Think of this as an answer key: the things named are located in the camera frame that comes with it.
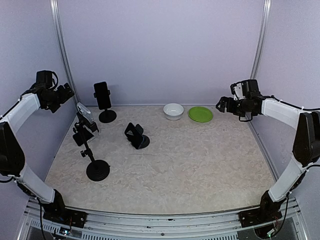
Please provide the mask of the clear-cased phone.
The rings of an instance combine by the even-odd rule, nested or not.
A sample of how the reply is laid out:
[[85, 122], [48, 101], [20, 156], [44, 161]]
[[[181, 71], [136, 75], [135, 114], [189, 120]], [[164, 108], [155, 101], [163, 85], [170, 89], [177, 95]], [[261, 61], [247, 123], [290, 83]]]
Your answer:
[[95, 124], [93, 114], [86, 106], [84, 106], [81, 102], [78, 102], [76, 104], [76, 108], [81, 118], [87, 125]]

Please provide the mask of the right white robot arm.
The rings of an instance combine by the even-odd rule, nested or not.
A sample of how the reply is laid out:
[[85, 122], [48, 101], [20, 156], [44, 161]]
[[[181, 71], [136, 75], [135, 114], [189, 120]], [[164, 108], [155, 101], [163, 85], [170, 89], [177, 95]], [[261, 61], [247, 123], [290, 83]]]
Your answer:
[[242, 211], [246, 221], [265, 223], [282, 216], [280, 207], [289, 194], [297, 188], [307, 171], [320, 158], [320, 113], [295, 107], [274, 96], [254, 96], [250, 99], [221, 97], [216, 104], [221, 113], [232, 113], [239, 118], [247, 113], [251, 116], [263, 115], [278, 120], [295, 130], [292, 157], [276, 183], [261, 197], [259, 208]]

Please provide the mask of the tall black pole stand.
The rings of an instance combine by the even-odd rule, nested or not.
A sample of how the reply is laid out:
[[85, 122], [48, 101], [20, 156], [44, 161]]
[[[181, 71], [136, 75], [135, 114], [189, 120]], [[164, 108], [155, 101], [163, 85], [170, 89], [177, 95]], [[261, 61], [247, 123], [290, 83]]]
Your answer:
[[72, 128], [74, 134], [80, 133], [80, 136], [83, 140], [83, 145], [85, 147], [85, 150], [81, 150], [80, 154], [83, 158], [89, 157], [90, 163], [86, 168], [86, 175], [87, 177], [94, 182], [100, 182], [108, 177], [110, 174], [110, 165], [101, 159], [95, 159], [94, 154], [89, 147], [88, 142], [85, 139], [84, 133], [88, 132], [85, 128], [85, 125], [87, 125], [83, 119], [81, 118], [81, 115], [77, 112], [76, 116], [78, 118], [77, 122], [74, 124], [74, 127]]

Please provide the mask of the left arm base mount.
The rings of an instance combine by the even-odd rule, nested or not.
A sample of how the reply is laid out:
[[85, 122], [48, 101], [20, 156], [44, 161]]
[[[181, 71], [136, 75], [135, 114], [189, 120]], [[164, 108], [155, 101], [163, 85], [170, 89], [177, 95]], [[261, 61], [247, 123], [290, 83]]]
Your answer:
[[84, 228], [88, 214], [84, 211], [66, 209], [62, 213], [45, 212], [43, 218], [54, 223], [68, 225], [70, 227]]

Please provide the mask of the low black round stand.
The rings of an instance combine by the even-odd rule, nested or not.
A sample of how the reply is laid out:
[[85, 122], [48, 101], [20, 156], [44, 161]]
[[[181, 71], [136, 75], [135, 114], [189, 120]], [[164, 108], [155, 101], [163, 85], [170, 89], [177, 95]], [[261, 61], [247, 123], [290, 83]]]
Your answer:
[[146, 148], [150, 144], [149, 137], [144, 135], [144, 129], [139, 124], [134, 125], [130, 122], [124, 134], [131, 145], [137, 150]]

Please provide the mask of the blue-edged black phone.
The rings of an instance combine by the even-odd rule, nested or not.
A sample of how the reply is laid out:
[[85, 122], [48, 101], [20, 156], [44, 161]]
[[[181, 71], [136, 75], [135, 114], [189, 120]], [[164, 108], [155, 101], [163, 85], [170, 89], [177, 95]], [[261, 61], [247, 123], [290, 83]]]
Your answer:
[[143, 143], [143, 131], [143, 128], [139, 124], [134, 125], [132, 122], [127, 125], [124, 131], [126, 138], [135, 149], [139, 149]]

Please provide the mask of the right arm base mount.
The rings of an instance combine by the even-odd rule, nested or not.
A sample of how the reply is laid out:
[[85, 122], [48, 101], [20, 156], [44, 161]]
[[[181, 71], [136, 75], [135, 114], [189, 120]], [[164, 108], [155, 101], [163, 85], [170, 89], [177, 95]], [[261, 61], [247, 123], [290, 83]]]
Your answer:
[[238, 213], [242, 228], [264, 224], [282, 218], [282, 213], [276, 211], [274, 213], [263, 213], [260, 208], [249, 209]]

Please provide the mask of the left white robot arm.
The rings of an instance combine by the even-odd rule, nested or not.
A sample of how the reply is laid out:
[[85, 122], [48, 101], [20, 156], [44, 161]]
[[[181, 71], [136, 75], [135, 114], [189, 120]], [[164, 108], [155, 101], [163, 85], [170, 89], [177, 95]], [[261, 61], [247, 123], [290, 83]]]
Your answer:
[[0, 174], [11, 177], [25, 194], [39, 200], [44, 211], [61, 223], [70, 218], [62, 195], [45, 184], [28, 166], [16, 134], [38, 109], [55, 113], [74, 94], [68, 83], [57, 89], [46, 89], [40, 85], [24, 92], [16, 104], [0, 117]]

